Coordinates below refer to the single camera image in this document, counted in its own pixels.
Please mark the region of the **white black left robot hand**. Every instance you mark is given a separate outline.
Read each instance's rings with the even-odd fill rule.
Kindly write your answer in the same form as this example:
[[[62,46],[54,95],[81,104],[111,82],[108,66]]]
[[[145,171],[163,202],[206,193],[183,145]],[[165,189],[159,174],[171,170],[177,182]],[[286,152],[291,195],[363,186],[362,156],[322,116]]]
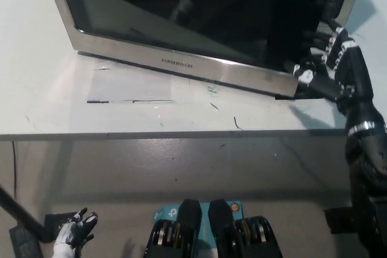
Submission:
[[[94,238],[91,233],[98,222],[98,214],[84,217],[85,207],[69,218],[59,230],[53,246],[52,258],[80,258],[82,248]]]

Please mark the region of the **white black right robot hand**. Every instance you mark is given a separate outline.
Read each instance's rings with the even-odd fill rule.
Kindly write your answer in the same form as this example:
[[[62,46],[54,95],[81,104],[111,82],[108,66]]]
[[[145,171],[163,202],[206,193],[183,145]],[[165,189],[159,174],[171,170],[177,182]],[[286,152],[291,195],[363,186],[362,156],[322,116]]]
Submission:
[[[323,20],[331,33],[306,31],[303,34],[310,52],[300,62],[286,61],[287,71],[298,83],[335,103],[338,111],[348,115],[350,109],[360,103],[373,100],[368,69],[357,42],[347,29],[334,19]]]

